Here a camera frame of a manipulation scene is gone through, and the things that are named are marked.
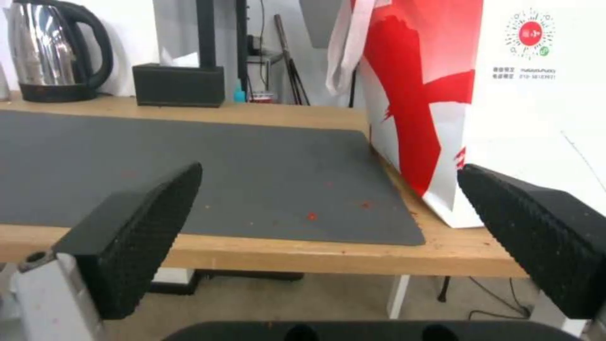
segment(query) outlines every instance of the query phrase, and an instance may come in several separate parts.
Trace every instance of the floor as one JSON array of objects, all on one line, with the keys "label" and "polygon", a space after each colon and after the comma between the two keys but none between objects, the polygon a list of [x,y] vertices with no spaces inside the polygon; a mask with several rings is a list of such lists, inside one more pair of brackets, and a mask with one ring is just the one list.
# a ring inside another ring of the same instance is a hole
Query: floor
[{"label": "floor", "polygon": [[[6,288],[11,266],[0,274]],[[215,277],[200,282],[193,296],[147,294],[134,314],[107,321],[110,340],[159,340],[193,323],[214,320],[384,320],[390,276],[306,274],[298,282]],[[478,279],[513,303],[507,279]],[[448,302],[436,300],[442,277],[413,277],[401,319],[462,320],[473,309],[512,314],[466,277],[451,281]],[[514,280],[518,300],[532,305],[538,290]],[[474,316],[474,319],[490,319]]]}]

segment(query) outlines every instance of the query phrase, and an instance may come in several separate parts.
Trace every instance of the white table leg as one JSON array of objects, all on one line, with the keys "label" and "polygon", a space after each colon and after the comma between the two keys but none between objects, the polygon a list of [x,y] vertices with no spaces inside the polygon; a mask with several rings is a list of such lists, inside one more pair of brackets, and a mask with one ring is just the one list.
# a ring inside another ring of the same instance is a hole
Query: white table leg
[{"label": "white table leg", "polygon": [[192,276],[193,269],[159,268],[152,282],[187,285]]},{"label": "white table leg", "polygon": [[563,330],[576,337],[580,337],[587,324],[587,320],[569,319],[541,290],[530,315],[533,322],[542,323]]},{"label": "white table leg", "polygon": [[396,276],[391,285],[391,293],[387,302],[387,314],[390,320],[395,320],[400,317],[400,310],[408,288],[409,275]]}]

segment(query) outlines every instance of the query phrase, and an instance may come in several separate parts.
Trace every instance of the red and white bag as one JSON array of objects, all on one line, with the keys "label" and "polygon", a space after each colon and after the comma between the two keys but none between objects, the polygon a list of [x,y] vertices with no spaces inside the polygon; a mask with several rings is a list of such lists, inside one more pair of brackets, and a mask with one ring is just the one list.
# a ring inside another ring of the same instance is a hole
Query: red and white bag
[{"label": "red and white bag", "polygon": [[359,62],[371,143],[454,228],[475,163],[606,214],[602,0],[344,0],[327,88]]}]

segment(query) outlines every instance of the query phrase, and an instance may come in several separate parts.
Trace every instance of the kettle handle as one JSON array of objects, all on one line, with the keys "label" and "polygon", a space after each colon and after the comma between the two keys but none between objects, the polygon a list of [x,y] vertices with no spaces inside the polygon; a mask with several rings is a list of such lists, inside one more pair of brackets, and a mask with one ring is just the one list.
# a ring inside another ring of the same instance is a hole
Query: kettle handle
[{"label": "kettle handle", "polygon": [[76,22],[81,22],[93,29],[97,44],[101,48],[101,67],[88,79],[88,86],[97,89],[109,78],[113,69],[113,52],[110,38],[101,21],[84,6],[69,2],[58,1],[56,6],[67,17]]}]

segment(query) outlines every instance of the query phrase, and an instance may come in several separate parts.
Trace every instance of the wooden table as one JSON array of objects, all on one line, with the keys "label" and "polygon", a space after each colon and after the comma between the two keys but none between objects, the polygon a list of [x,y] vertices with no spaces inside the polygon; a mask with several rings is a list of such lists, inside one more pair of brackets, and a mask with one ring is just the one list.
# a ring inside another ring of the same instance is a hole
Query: wooden table
[{"label": "wooden table", "polygon": [[[1,109],[67,115],[348,129],[364,133],[368,131],[364,113],[334,107],[271,104],[225,105],[220,109],[138,107],[134,98],[102,97],[93,101],[61,104],[26,103],[15,98],[11,103],[0,103]],[[392,168],[385,168],[421,227],[427,241],[425,245],[363,245],[182,234],[176,239],[163,266],[250,271],[405,274],[406,276],[396,281],[393,293],[402,294],[402,298],[408,275],[527,276],[486,229],[447,227],[412,193]],[[65,227],[0,224],[0,262],[18,262],[33,251],[47,249],[67,231]]]}]

